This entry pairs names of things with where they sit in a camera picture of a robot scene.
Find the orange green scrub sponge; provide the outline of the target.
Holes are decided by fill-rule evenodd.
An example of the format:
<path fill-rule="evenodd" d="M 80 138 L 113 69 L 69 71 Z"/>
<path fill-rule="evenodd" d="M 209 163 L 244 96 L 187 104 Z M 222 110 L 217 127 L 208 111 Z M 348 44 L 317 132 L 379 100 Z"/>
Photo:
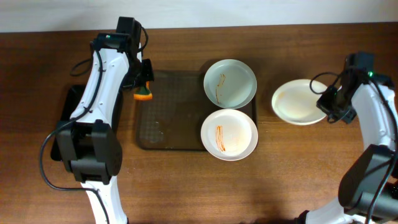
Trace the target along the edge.
<path fill-rule="evenodd" d="M 143 86 L 137 87 L 133 97 L 135 100 L 139 101 L 148 101 L 153 99 L 153 94 L 149 89 L 149 82 L 146 82 Z"/>

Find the white plate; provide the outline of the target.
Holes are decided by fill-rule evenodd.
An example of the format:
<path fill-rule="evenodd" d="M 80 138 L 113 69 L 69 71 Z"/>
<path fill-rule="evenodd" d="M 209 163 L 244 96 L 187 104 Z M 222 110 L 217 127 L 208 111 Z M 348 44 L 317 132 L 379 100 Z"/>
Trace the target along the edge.
<path fill-rule="evenodd" d="M 205 73 L 203 88 L 208 99 L 224 109 L 246 106 L 255 97 L 257 79 L 253 70 L 235 59 L 214 63 Z"/>
<path fill-rule="evenodd" d="M 309 79 L 289 81 L 276 89 L 271 99 L 274 113 L 283 121 L 306 126 L 321 121 L 326 114 L 317 108 L 320 95 L 310 89 Z"/>
<path fill-rule="evenodd" d="M 246 158 L 255 150 L 259 140 L 254 121 L 233 109 L 210 114 L 201 126 L 200 137 L 205 149 L 223 161 Z"/>

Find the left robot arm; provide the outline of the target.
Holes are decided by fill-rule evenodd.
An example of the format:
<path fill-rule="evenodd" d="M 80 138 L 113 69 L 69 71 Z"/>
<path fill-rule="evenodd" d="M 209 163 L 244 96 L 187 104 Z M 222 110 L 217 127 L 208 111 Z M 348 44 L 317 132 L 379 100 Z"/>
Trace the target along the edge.
<path fill-rule="evenodd" d="M 151 100 L 154 80 L 150 60 L 143 59 L 140 34 L 100 33 L 92 43 L 88 83 L 66 122 L 58 124 L 60 159 L 81 184 L 96 223 L 128 223 L 118 190 L 123 150 L 116 137 L 122 91 L 134 99 Z"/>

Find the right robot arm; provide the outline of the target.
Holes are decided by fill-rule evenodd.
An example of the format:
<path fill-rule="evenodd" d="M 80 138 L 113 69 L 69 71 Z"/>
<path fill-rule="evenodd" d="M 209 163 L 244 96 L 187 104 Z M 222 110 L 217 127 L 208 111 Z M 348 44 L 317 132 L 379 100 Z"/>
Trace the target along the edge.
<path fill-rule="evenodd" d="M 294 223 L 387 223 L 397 220 L 397 111 L 388 82 L 365 76 L 351 91 L 364 151 L 343 176 L 337 198 Z"/>

